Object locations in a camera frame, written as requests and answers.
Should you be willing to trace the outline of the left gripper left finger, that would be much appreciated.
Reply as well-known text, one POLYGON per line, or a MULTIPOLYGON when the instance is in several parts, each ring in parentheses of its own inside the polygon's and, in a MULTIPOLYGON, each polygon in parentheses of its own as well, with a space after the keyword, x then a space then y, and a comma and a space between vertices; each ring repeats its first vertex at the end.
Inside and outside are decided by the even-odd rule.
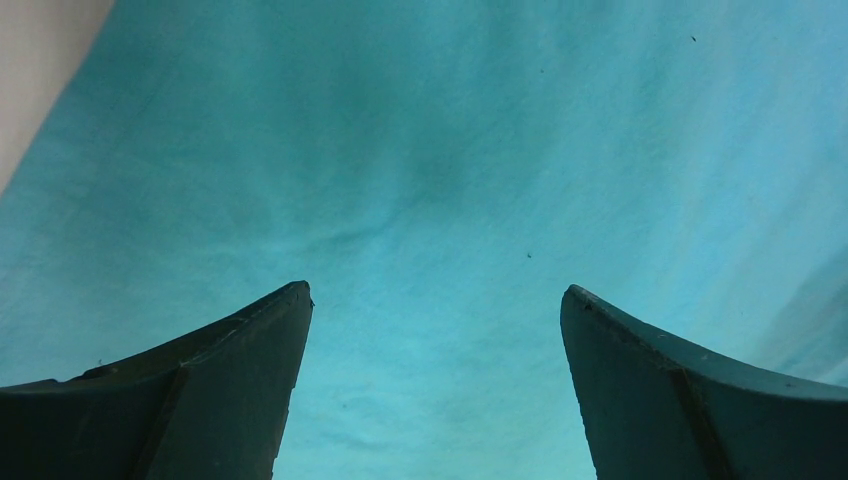
POLYGON ((1 391, 5 479, 269 479, 314 303, 296 281, 67 381, 1 391))

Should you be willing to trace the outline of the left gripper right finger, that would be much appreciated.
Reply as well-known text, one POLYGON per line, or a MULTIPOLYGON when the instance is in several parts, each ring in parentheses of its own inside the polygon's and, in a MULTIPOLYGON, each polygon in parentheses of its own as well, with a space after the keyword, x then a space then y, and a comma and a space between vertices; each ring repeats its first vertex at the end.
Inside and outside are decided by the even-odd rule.
POLYGON ((764 370, 582 287, 561 332, 601 479, 843 479, 847 391, 764 370))

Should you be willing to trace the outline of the teal t shirt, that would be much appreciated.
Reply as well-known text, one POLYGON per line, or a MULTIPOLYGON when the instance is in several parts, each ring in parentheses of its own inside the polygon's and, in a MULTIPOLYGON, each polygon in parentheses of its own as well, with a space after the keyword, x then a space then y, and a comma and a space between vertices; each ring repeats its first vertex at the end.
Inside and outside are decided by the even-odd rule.
POLYGON ((307 281, 279 479, 591 479, 578 284, 847 382, 843 1, 119 1, 1 199, 1 381, 307 281))

